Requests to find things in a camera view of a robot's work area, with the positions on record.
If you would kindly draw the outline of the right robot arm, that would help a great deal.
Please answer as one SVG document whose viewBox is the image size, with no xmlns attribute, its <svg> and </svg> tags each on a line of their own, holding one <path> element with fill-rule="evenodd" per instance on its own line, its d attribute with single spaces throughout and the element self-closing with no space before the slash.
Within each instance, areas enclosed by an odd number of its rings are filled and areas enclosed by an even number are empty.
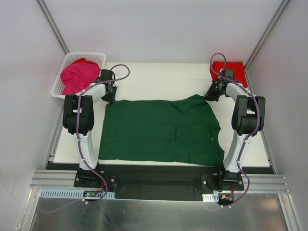
<svg viewBox="0 0 308 231">
<path fill-rule="evenodd" d="M 233 139 L 219 173 L 207 180 L 208 188 L 221 192 L 242 181 L 242 163 L 252 139 L 264 127 L 266 99 L 256 96 L 234 78 L 231 69 L 222 69 L 204 96 L 207 101 L 218 101 L 225 95 L 234 100 L 231 118 Z"/>
</svg>

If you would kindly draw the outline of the green t-shirt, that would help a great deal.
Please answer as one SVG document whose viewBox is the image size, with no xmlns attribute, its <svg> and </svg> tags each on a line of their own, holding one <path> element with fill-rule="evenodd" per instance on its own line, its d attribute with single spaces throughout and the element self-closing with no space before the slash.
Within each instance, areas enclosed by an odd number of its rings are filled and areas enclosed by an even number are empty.
<svg viewBox="0 0 308 231">
<path fill-rule="evenodd" d="M 220 124 L 200 95 L 179 101 L 117 101 L 105 108 L 99 159 L 219 167 Z"/>
</svg>

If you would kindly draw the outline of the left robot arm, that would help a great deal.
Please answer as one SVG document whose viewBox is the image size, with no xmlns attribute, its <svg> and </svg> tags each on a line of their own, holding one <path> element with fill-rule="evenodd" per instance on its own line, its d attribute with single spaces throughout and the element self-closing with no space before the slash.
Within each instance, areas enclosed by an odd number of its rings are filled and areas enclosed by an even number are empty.
<svg viewBox="0 0 308 231">
<path fill-rule="evenodd" d="M 94 103 L 103 100 L 115 102 L 116 75 L 112 70 L 102 69 L 97 79 L 78 94 L 68 94 L 64 98 L 63 127 L 72 135 L 79 154 L 79 168 L 89 171 L 85 182 L 97 187 L 102 182 L 100 173 L 94 171 L 98 164 L 91 131 L 94 127 Z"/>
</svg>

